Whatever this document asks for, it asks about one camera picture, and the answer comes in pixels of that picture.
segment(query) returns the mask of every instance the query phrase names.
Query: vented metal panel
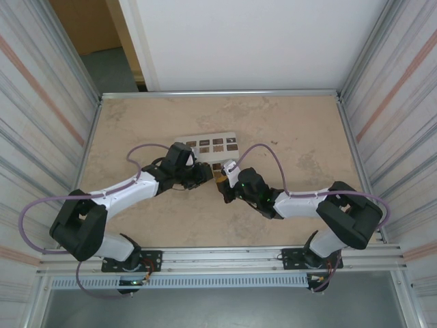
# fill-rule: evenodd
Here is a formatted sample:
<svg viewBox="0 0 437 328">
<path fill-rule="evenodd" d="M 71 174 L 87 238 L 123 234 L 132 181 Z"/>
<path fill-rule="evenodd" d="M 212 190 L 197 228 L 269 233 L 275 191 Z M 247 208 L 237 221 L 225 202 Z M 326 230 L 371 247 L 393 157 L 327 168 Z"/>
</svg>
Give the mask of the vented metal panel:
<svg viewBox="0 0 437 328">
<path fill-rule="evenodd" d="M 117 277 L 84 277 L 81 283 L 86 289 L 127 289 L 119 286 Z M 277 273 L 251 275 L 156 275 L 149 283 L 138 288 L 232 288 L 232 287 L 308 287 L 306 273 Z M 53 290 L 79 289 L 75 277 L 56 277 Z"/>
</svg>

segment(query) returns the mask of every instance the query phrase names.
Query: marble surface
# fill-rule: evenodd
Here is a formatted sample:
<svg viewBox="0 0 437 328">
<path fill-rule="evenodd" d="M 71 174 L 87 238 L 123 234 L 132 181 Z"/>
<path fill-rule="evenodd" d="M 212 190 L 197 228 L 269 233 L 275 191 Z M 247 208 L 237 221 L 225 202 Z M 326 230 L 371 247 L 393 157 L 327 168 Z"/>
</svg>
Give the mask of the marble surface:
<svg viewBox="0 0 437 328">
<path fill-rule="evenodd" d="M 292 191 L 311 191 L 342 180 L 360 184 L 332 96 L 138 98 L 105 100 L 81 188 L 102 189 L 135 173 L 125 161 L 144 143 L 171 145 L 176 137 L 236 132 L 240 153 L 266 143 L 277 153 Z M 164 156 L 142 148 L 142 166 Z M 257 148 L 242 163 L 281 188 L 274 159 Z M 107 230 L 122 232 L 143 247 L 301 245 L 326 225 L 321 219 L 267 220 L 244 202 L 223 202 L 213 180 L 192 191 L 170 190 L 116 215 Z"/>
</svg>

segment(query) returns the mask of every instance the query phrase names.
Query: white panel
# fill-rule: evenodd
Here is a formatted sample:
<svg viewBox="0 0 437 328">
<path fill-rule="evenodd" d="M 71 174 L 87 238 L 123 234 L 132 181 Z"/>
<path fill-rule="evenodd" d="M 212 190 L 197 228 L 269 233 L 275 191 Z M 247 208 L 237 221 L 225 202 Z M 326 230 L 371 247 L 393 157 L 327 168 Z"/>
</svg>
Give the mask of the white panel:
<svg viewBox="0 0 437 328">
<path fill-rule="evenodd" d="M 339 89 L 386 0 L 120 0 L 152 91 Z"/>
</svg>

